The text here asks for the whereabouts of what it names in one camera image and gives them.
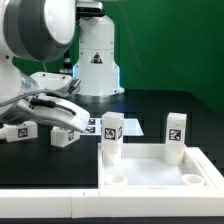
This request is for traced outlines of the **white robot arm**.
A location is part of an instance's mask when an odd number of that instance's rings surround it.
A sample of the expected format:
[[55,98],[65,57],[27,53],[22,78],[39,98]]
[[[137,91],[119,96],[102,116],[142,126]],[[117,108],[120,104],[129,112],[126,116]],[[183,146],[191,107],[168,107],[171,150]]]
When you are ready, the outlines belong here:
[[[14,58],[48,63],[71,46],[79,27],[79,59],[71,82],[58,73],[24,75]],[[90,114],[71,95],[106,101],[122,94],[114,61],[114,24],[92,0],[0,0],[0,124],[25,121],[82,132]]]

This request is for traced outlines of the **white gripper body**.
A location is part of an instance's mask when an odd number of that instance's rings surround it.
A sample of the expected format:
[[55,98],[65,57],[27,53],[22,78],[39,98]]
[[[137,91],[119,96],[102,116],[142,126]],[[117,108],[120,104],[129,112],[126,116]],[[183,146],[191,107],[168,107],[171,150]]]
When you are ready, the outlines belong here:
[[25,121],[83,132],[90,114],[76,104],[50,96],[39,95],[3,106],[0,103],[0,123],[21,124]]

